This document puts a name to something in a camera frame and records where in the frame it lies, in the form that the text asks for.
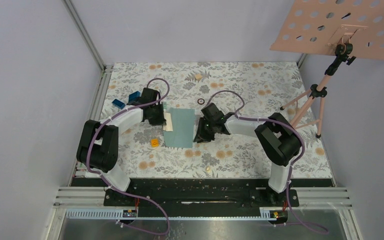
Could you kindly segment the tan lined letter paper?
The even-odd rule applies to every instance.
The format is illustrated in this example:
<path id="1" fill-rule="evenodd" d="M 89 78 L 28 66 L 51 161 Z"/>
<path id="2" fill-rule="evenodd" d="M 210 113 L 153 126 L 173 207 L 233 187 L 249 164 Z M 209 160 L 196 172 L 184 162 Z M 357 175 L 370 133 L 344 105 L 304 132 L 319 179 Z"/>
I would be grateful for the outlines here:
<path id="1" fill-rule="evenodd" d="M 173 131 L 173 122 L 172 116 L 169 112 L 164 112 L 165 125 L 163 126 L 163 130 L 166 132 Z"/>

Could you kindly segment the teal paper envelope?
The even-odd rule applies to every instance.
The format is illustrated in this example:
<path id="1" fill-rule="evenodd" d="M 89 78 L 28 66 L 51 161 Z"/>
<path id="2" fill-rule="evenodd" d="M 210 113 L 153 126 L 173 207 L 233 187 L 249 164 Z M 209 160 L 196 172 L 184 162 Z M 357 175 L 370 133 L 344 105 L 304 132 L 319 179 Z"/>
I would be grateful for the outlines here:
<path id="1" fill-rule="evenodd" d="M 170 148 L 191 149 L 194 140 L 195 110 L 190 108 L 170 108 L 172 131 L 164 131 L 164 143 Z"/>

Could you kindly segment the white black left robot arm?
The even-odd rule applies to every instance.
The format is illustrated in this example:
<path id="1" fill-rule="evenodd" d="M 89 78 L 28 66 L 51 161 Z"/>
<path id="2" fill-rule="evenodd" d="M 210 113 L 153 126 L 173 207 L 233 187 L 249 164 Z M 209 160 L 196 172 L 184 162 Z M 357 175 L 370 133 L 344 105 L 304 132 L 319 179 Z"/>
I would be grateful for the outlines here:
<path id="1" fill-rule="evenodd" d="M 166 124 L 164 97 L 160 92 L 145 87 L 141 96 L 131 101 L 122 111 L 103 120 L 85 122 L 76 159 L 86 168 L 101 177 L 113 190 L 117 189 L 116 199 L 124 206 L 132 204 L 135 192 L 131 188 L 130 178 L 117 165 L 119 158 L 119 136 L 131 127 L 147 121 L 152 126 Z"/>

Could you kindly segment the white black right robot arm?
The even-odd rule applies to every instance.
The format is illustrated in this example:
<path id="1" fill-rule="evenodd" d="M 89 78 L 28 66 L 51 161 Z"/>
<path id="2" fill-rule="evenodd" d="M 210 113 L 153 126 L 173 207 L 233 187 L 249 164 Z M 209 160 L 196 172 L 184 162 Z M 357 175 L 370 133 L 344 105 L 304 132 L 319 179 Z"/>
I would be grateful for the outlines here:
<path id="1" fill-rule="evenodd" d="M 234 112 L 224 114 L 214 103 L 201 110 L 195 143 L 208 143 L 216 134 L 243 135 L 257 138 L 271 161 L 269 190 L 267 201 L 273 206 L 281 205 L 286 199 L 285 192 L 291 177 L 291 160 L 303 155 L 304 141 L 298 132 L 279 112 L 268 118 L 252 118 L 238 116 Z"/>

